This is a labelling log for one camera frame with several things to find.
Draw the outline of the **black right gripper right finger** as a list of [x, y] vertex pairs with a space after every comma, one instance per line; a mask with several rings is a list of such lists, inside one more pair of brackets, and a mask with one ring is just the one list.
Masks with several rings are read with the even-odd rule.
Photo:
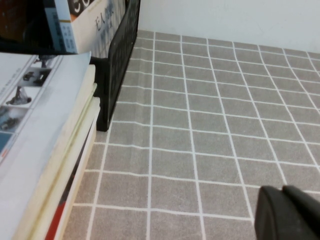
[[282, 187], [309, 229], [320, 239], [320, 202], [293, 185]]

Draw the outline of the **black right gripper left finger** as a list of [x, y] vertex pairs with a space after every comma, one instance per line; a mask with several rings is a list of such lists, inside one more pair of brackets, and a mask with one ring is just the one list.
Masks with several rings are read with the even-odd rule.
[[313, 231], [295, 205], [272, 186], [259, 189], [254, 229], [258, 240], [312, 240]]

